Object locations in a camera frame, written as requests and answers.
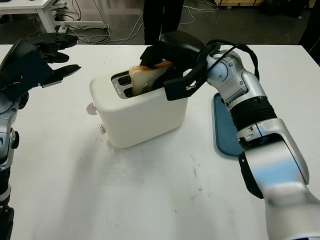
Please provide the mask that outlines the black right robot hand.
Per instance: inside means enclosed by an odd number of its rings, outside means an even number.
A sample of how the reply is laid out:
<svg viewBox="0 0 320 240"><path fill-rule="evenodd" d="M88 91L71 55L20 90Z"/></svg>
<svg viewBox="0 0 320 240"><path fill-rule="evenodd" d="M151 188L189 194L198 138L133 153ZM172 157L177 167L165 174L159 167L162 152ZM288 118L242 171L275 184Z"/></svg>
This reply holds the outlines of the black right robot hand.
<svg viewBox="0 0 320 240"><path fill-rule="evenodd" d="M177 30L160 35L140 56L140 64L153 67L169 61L181 71L192 69L205 44L191 34Z"/></svg>

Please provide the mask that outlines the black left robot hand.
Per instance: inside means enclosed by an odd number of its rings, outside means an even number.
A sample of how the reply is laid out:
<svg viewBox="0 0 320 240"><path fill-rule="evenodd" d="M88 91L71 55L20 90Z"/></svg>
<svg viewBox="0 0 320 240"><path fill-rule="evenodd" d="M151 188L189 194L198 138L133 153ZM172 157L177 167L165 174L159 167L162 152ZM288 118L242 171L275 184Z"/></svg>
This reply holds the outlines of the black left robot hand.
<svg viewBox="0 0 320 240"><path fill-rule="evenodd" d="M16 42L0 64L0 91L18 96L37 86L61 82L81 67L77 64L52 69L49 64L66 63L69 56L60 50L77 44L74 35L46 33Z"/></svg>

